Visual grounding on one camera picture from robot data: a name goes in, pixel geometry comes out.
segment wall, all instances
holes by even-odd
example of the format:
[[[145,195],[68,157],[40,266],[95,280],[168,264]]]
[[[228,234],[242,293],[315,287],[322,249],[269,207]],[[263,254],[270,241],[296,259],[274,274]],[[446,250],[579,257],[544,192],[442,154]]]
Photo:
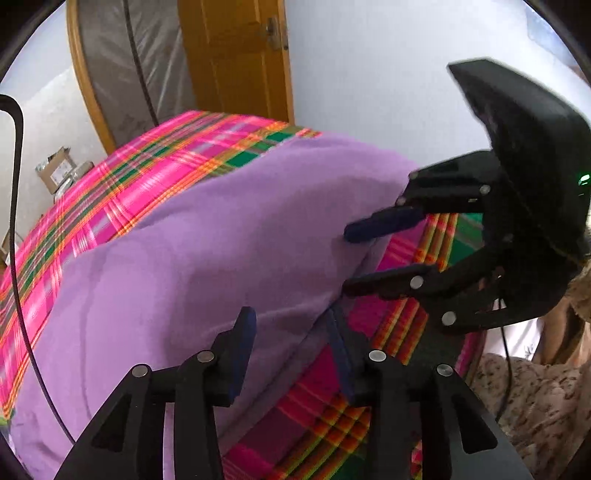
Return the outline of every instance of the wall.
[[[528,38],[522,0],[286,0],[295,120],[420,165],[488,148],[446,65],[492,57],[591,118],[591,89]]]
[[[17,232],[24,236],[53,204],[35,166],[60,147],[71,147],[77,164],[106,156],[90,121],[72,67],[66,31],[66,6],[56,10],[31,36],[0,83],[24,116]],[[8,230],[14,127],[0,112],[0,238]]]

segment colorful checkered cloth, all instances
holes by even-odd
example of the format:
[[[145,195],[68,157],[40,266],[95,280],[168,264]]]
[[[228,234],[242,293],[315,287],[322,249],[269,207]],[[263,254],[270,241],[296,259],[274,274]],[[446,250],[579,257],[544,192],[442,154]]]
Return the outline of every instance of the colorful checkered cloth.
[[[17,253],[27,330],[33,345],[54,304],[66,262],[128,232],[154,207],[203,179],[228,173],[294,135],[317,132],[253,116],[187,112],[120,148],[48,212]],[[418,245],[395,235],[380,269],[409,262],[440,269],[478,248],[479,218],[432,215]],[[0,401],[6,416],[28,364],[18,330],[9,275],[0,284]],[[360,299],[351,325],[407,363],[427,316],[417,302]],[[478,338],[466,337],[456,369],[464,374]],[[228,480],[360,478],[369,425],[366,408],[351,408],[338,393],[326,348],[291,390],[223,458]],[[420,477],[420,445],[413,474]]]
[[[22,309],[33,346],[68,261],[129,232],[172,195],[241,167],[294,135],[317,132],[255,116],[187,112],[98,164],[47,212],[17,252]],[[0,403],[10,418],[28,360],[8,271],[0,283],[0,335]]]

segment door panel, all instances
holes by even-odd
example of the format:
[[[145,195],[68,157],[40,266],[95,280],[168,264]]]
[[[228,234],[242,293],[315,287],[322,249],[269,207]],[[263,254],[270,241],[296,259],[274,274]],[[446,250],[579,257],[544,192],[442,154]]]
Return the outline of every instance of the door panel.
[[[282,0],[178,0],[197,106],[291,121]]]

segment silver screw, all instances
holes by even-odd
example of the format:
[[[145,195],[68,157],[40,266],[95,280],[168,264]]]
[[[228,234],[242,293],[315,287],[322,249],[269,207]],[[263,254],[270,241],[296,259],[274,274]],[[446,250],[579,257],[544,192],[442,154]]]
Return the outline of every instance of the silver screw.
[[[453,368],[446,364],[437,366],[437,373],[442,377],[451,377],[453,374]]]
[[[456,317],[455,312],[445,312],[443,314],[443,316],[441,317],[441,322],[446,327],[449,327],[450,325],[453,325],[454,323],[456,323],[456,320],[457,320],[457,317]]]
[[[136,378],[145,377],[148,374],[148,367],[145,365],[136,365],[133,367],[131,374]]]
[[[423,277],[421,277],[420,275],[417,275],[416,277],[413,277],[410,281],[410,287],[413,290],[418,290],[419,288],[421,288],[423,286],[423,284],[425,283],[425,280],[423,279]]]
[[[216,356],[213,354],[211,350],[202,350],[197,354],[197,360],[199,360],[203,364],[208,364],[211,362]]]
[[[381,350],[371,350],[369,353],[369,359],[373,362],[383,362],[387,359],[387,356]]]

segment purple fabric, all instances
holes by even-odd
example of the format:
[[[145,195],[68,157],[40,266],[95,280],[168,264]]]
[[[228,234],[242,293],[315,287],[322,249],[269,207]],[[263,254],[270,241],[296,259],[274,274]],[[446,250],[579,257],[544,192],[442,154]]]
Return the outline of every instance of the purple fabric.
[[[242,394],[216,412],[222,447],[231,446],[319,353],[326,338],[316,320],[343,281],[377,266],[386,242],[349,245],[343,228],[392,205],[413,168],[336,136],[294,139],[69,263],[35,353],[72,435],[133,365],[182,363],[249,305],[258,333]],[[70,445],[31,368],[11,434],[34,479],[53,479]],[[165,437],[170,478],[169,429]]]

